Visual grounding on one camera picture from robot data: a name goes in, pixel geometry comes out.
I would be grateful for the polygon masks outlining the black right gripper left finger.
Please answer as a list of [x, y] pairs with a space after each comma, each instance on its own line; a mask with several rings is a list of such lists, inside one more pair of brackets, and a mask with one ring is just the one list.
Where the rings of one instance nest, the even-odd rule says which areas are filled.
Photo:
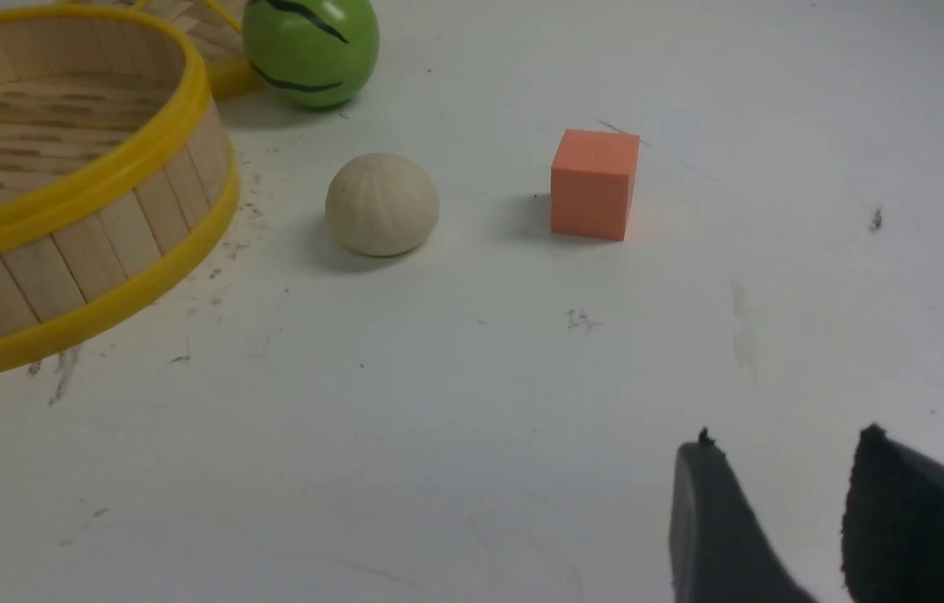
[[676, 451], [669, 523], [675, 602], [812, 602], [764, 534], [708, 429]]

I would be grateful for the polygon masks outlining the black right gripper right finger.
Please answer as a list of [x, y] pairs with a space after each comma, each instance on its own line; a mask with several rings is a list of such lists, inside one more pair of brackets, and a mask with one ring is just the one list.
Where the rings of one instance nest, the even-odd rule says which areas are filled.
[[944, 466], [869, 425], [859, 434], [842, 520], [854, 602], [944, 602]]

